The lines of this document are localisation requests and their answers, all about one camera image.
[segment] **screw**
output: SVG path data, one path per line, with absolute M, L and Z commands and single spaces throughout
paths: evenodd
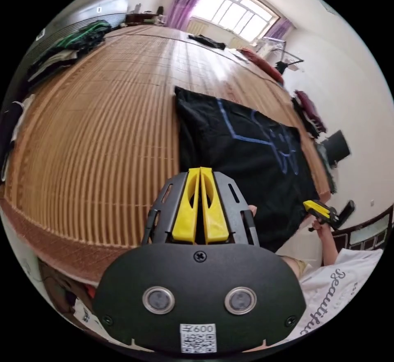
M 204 262 L 205 260 L 206 260 L 206 254 L 205 254 L 205 252 L 204 251 L 197 251 L 195 254 L 194 254 L 194 260 L 196 261 L 196 262 Z
M 103 317 L 103 322 L 104 322 L 106 325 L 108 325 L 108 326 L 111 326 L 111 325 L 113 325 L 113 323 L 114 323 L 113 319 L 112 319 L 110 316 L 104 316 L 104 317 Z
M 290 327 L 296 323 L 296 320 L 297 320 L 296 316 L 291 316 L 291 317 L 287 318 L 287 320 L 284 324 L 285 324 L 285 326 Z

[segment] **red pillow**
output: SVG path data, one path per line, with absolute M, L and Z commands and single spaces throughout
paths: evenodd
M 283 76 L 265 59 L 258 56 L 249 48 L 240 48 L 238 51 L 242 53 L 242 55 L 244 55 L 249 61 L 253 62 L 258 68 L 266 72 L 268 76 L 272 77 L 276 82 L 284 85 Z

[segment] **clothes pile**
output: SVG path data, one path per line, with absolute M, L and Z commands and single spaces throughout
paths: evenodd
M 63 67 L 73 65 L 104 41 L 112 30 L 105 20 L 99 20 L 62 38 L 51 46 L 27 72 L 27 85 L 31 89 Z
M 305 129 L 311 136 L 317 139 L 320 133 L 327 132 L 317 109 L 304 91 L 294 91 L 294 97 L 291 99 L 293 108 L 300 117 Z

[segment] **black cloth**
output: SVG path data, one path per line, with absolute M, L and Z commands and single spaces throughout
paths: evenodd
M 180 169 L 205 166 L 233 178 L 257 206 L 260 245 L 276 252 L 298 230 L 303 202 L 319 199 L 300 134 L 242 105 L 175 87 Z
M 288 65 L 289 65 L 288 63 L 279 61 L 279 62 L 276 62 L 275 69 L 276 69 L 280 74 L 283 74 L 284 71 L 287 69 Z
M 218 43 L 212 39 L 210 39 L 209 37 L 205 37 L 203 35 L 189 35 L 189 39 L 193 39 L 201 44 L 205 44 L 208 47 L 212 47 L 212 48 L 218 48 L 220 50 L 224 50 L 226 48 L 226 45 L 224 43 Z

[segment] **bed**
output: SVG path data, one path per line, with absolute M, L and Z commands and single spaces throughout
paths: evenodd
M 176 85 L 297 127 L 316 190 L 330 198 L 314 143 L 272 78 L 185 32 L 123 28 L 42 83 L 20 127 L 0 205 L 43 261 L 95 284 L 139 245 L 157 193 L 179 172 Z

